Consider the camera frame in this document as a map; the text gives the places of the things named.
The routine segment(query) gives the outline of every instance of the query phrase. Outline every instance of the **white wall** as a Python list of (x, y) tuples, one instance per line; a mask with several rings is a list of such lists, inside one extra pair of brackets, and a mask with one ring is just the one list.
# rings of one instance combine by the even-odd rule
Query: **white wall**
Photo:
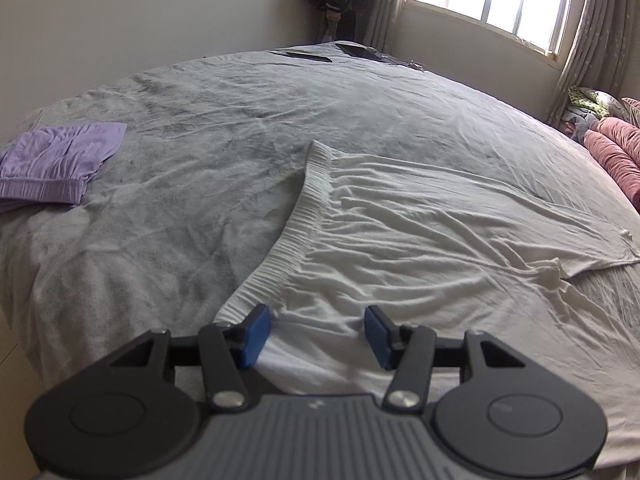
[(0, 0), (0, 134), (131, 73), (311, 43), (318, 23), (306, 0)]
[(544, 120), (583, 5), (571, 0), (556, 63), (478, 23), (411, 4), (402, 10), (392, 50)]

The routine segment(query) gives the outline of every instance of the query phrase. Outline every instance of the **floor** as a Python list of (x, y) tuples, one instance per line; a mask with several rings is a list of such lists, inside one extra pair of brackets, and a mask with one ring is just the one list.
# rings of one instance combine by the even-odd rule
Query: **floor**
[(28, 480), (38, 472), (22, 436), (22, 422), (43, 391), (0, 312), (0, 480)]

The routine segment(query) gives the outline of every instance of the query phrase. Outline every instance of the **floral pillow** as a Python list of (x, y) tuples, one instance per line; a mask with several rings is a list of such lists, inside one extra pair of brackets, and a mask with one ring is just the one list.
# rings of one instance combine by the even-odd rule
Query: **floral pillow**
[(593, 88), (585, 88), (584, 86), (581, 86), (578, 90), (594, 103), (604, 106), (612, 116), (628, 122), (629, 113), (615, 97), (610, 96), (606, 92), (600, 92)]
[(611, 114), (604, 106), (601, 106), (595, 103), (594, 101), (592, 101), (591, 99), (589, 99), (586, 95), (580, 92), (575, 86), (569, 87), (569, 89), (566, 92), (567, 92), (567, 95), (569, 96), (569, 101), (571, 101), (571, 104), (573, 106), (590, 110), (599, 119), (603, 119), (605, 117), (611, 117)]

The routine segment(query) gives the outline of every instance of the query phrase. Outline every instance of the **elastic waistband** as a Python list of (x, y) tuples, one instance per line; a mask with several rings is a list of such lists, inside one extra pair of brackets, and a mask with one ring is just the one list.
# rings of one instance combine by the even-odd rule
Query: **elastic waistband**
[(0, 178), (0, 199), (78, 205), (85, 190), (86, 181), (81, 178)]

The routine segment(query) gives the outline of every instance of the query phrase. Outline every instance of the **blue gripper pad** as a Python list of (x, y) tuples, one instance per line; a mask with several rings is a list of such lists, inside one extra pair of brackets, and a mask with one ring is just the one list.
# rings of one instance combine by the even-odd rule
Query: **blue gripper pad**
[(269, 312), (269, 307), (265, 304), (258, 304), (247, 318), (252, 319), (244, 327), (244, 349), (242, 349), (238, 366), (242, 369), (251, 368), (255, 365), (271, 332), (271, 313)]

